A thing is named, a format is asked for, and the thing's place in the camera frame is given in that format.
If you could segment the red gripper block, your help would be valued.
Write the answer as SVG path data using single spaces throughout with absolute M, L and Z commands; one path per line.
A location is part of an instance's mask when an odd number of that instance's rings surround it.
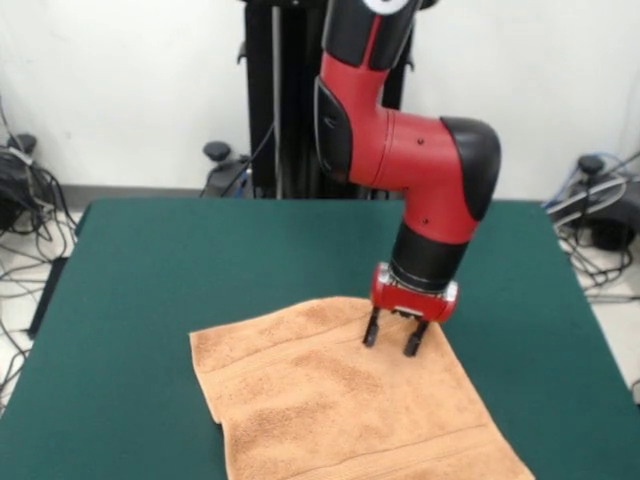
M 452 316 L 457 305 L 459 286 L 451 281 L 441 292 L 422 292 L 401 284 L 392 274 L 388 263 L 380 262 L 374 271 L 370 290 L 372 312 L 362 343 L 372 348 L 379 333 L 379 317 L 382 310 L 413 316 L 419 321 L 408 337 L 404 355 L 415 357 L 420 349 L 428 322 L 444 323 Z

